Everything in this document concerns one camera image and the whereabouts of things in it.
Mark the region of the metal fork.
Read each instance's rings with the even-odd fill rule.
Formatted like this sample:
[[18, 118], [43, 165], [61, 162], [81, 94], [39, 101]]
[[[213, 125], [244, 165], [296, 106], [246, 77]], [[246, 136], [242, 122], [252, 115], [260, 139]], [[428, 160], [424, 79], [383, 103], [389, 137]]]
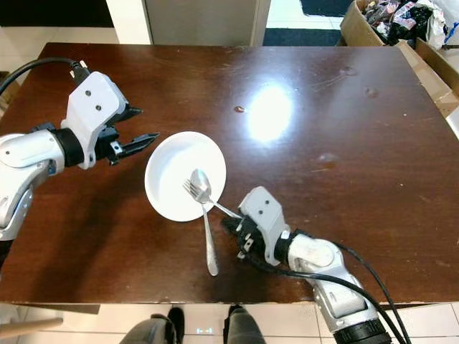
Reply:
[[200, 181], [196, 181], [192, 179], [187, 179], [183, 182], [183, 187], [184, 190], [186, 190], [186, 192], [190, 194], [190, 196], [192, 196], [194, 200], [198, 204], [200, 204], [200, 206], [202, 206], [204, 213], [207, 213], [207, 211], [209, 210], [207, 206], [209, 204], [212, 204], [227, 216], [233, 217], [233, 219], [242, 219], [242, 216], [236, 214], [232, 210], [226, 209], [225, 206], [221, 206], [221, 204], [211, 199], [211, 184], [209, 180], [203, 179]]

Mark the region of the metal spoon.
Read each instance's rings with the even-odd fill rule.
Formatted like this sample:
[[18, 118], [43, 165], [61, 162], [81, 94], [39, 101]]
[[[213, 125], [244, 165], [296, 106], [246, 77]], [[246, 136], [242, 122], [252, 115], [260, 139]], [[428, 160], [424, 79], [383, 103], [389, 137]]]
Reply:
[[211, 226], [209, 225], [209, 182], [206, 181], [206, 175], [204, 175], [203, 170], [194, 169], [192, 171], [190, 177], [186, 180], [186, 190], [201, 206], [204, 221], [207, 269], [209, 269], [209, 274], [212, 277], [216, 277], [219, 275], [219, 262], [217, 261], [215, 242]]

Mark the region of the white round plate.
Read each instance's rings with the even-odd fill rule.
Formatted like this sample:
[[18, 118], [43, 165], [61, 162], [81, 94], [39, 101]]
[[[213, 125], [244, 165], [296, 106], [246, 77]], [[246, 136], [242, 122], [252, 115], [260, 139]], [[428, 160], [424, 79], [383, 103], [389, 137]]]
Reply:
[[212, 138], [184, 131], [158, 144], [148, 158], [144, 173], [146, 196], [158, 215], [177, 222], [200, 219], [200, 203], [183, 187], [196, 169], [209, 177], [211, 198], [219, 200], [227, 183], [227, 164]]

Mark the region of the black robot right foot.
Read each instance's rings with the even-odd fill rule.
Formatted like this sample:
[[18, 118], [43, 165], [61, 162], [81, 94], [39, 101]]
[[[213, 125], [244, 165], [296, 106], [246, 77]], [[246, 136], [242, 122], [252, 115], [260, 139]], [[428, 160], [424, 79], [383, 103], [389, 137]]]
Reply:
[[223, 344], [266, 344], [255, 318], [242, 305], [232, 305], [227, 311]]

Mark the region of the black robot foot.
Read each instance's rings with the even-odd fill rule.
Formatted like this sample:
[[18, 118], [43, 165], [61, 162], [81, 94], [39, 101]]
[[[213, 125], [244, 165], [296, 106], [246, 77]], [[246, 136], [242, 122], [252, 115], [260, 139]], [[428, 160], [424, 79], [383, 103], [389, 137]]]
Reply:
[[223, 344], [266, 344], [255, 318], [242, 305], [232, 305], [227, 311]]
[[135, 324], [119, 344], [182, 344], [185, 320], [183, 309], [172, 307], [168, 315], [153, 314]]

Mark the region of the grey cabinet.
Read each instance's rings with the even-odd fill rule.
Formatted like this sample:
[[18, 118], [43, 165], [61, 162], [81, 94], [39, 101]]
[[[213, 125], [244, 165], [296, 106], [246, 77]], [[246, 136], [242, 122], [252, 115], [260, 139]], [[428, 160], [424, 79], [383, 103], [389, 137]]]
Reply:
[[143, 0], [152, 43], [261, 46], [272, 0]]

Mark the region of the black robot left foot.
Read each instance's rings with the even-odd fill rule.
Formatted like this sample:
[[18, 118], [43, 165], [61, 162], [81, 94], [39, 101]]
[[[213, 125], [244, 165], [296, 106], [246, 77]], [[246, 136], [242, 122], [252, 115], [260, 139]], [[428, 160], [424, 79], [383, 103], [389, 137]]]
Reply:
[[119, 344], [182, 344], [185, 320], [183, 309], [172, 307], [168, 315], [153, 314], [135, 324]]

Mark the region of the dark floor mat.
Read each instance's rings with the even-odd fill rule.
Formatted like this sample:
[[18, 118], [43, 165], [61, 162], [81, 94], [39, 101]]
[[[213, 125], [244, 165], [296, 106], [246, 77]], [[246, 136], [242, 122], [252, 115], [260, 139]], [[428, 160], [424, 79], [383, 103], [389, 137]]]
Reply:
[[337, 29], [290, 29], [267, 27], [263, 36], [266, 47], [333, 47], [341, 40]]

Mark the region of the large cardboard box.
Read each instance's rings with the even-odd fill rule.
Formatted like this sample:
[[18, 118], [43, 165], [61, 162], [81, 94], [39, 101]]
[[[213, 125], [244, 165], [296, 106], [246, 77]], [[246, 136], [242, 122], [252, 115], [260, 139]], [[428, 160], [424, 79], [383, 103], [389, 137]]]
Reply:
[[[383, 47], [384, 42], [363, 17], [363, 9], [370, 0], [353, 0], [341, 21], [342, 39], [349, 46]], [[420, 85], [426, 89], [440, 114], [446, 119], [459, 118], [459, 58], [453, 64], [443, 51], [420, 40], [397, 43]]]

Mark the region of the dark plastic bags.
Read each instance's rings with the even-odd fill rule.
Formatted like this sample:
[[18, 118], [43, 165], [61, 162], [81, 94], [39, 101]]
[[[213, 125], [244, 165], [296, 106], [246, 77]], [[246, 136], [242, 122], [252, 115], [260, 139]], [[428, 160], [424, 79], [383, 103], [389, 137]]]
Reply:
[[365, 21], [387, 45], [422, 39], [435, 48], [446, 43], [453, 30], [445, 11], [433, 0], [369, 0], [360, 4]]

